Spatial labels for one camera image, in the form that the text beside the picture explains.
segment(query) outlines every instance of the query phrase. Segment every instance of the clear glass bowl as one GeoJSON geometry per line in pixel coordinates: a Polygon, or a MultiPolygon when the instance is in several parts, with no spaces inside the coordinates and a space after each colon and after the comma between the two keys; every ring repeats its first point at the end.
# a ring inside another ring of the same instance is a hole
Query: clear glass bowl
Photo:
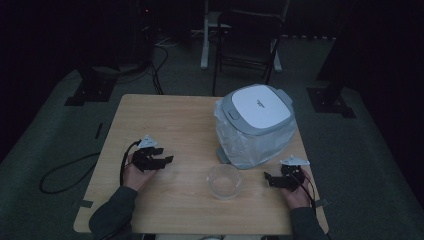
{"type": "Polygon", "coordinates": [[[243,179],[234,166],[220,164],[210,170],[206,181],[209,190],[216,198],[228,200],[240,193],[243,179]]]}

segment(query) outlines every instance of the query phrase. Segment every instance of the gray carpet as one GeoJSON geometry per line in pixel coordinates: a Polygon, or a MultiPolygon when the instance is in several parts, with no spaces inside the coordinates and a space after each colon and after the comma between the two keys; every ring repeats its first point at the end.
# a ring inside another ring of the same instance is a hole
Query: gray carpet
{"type": "MultiPolygon", "coordinates": [[[[173,45],[160,69],[165,94],[210,96],[213,68],[200,69],[202,42],[173,45]]],[[[286,39],[279,49],[283,71],[270,85],[286,91],[294,101],[298,126],[312,164],[317,188],[330,204],[325,207],[332,239],[424,239],[424,213],[404,181],[360,95],[344,89],[342,96],[357,118],[315,113],[307,87],[325,87],[315,81],[333,42],[286,39]]],[[[155,51],[155,65],[164,58],[155,51]]],[[[218,75],[217,94],[262,82],[260,74],[224,68],[218,75]]],[[[47,195],[38,189],[49,169],[99,152],[120,98],[127,93],[155,94],[148,74],[118,80],[106,103],[64,104],[78,87],[80,77],[70,73],[52,92],[7,158],[0,165],[0,239],[91,239],[73,230],[78,203],[90,174],[64,193],[47,195]],[[98,133],[99,124],[102,130],[98,133]]],[[[46,180],[50,190],[72,184],[97,160],[87,158],[46,180]]]]}

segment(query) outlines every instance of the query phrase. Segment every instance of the gray sleeve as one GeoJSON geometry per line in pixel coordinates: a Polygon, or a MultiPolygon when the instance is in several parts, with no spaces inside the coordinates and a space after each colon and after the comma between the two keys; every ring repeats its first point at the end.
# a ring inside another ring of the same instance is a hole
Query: gray sleeve
{"type": "Polygon", "coordinates": [[[126,230],[124,231],[126,235],[131,236],[129,222],[135,208],[137,195],[137,191],[121,186],[110,197],[108,202],[94,212],[89,221],[89,227],[94,239],[104,239],[124,230],[126,230]]]}
{"type": "Polygon", "coordinates": [[[290,218],[294,240],[328,240],[312,208],[295,208],[290,218]]]}

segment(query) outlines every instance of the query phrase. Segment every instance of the metal chair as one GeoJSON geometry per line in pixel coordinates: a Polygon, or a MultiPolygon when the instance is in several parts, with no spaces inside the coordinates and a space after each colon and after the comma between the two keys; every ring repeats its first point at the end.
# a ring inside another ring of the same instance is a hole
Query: metal chair
{"type": "Polygon", "coordinates": [[[268,84],[283,34],[281,16],[233,7],[219,15],[217,24],[213,96],[218,67],[222,71],[222,65],[262,70],[262,78],[268,84]]]}

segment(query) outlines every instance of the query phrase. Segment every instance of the plastic bag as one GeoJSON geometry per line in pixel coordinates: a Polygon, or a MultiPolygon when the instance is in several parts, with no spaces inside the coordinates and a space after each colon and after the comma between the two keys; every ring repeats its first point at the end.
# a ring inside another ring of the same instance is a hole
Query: plastic bag
{"type": "Polygon", "coordinates": [[[238,169],[249,169],[280,154],[290,143],[296,129],[293,117],[280,129],[264,135],[248,135],[237,130],[222,110],[222,100],[215,103],[216,133],[226,157],[238,169]]]}

